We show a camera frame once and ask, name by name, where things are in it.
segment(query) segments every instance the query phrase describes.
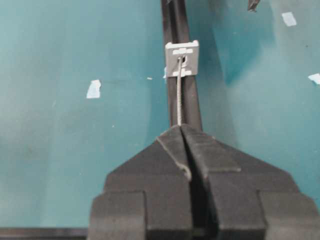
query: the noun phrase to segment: wire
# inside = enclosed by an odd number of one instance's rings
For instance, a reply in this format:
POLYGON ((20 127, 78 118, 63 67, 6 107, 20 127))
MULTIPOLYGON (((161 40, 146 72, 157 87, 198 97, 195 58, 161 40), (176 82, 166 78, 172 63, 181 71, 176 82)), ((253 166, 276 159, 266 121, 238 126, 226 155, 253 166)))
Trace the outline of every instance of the wire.
POLYGON ((182 93, 181 93, 181 68, 183 57, 178 58, 178 76, 176 80, 176 113, 177 123, 179 126, 182 124, 182 93))

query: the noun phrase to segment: teal surface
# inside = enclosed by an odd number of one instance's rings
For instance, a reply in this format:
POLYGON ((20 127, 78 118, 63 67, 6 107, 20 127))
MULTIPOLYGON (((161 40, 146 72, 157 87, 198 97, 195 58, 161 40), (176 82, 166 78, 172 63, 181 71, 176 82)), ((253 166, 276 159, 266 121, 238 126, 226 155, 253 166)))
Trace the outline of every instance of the teal surface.
MULTIPOLYGON (((320 206, 320 2, 247 3, 187 0, 204 130, 320 206)), ((169 127, 160 1, 0 0, 0 27, 0 227, 86 227, 107 173, 169 127)))
POLYGON ((320 207, 320 1, 187 0, 203 128, 292 174, 320 207), (297 25, 287 27, 282 13, 297 25))
POLYGON ((86 227, 169 127, 160 1, 0 0, 0 28, 0 227, 86 227))

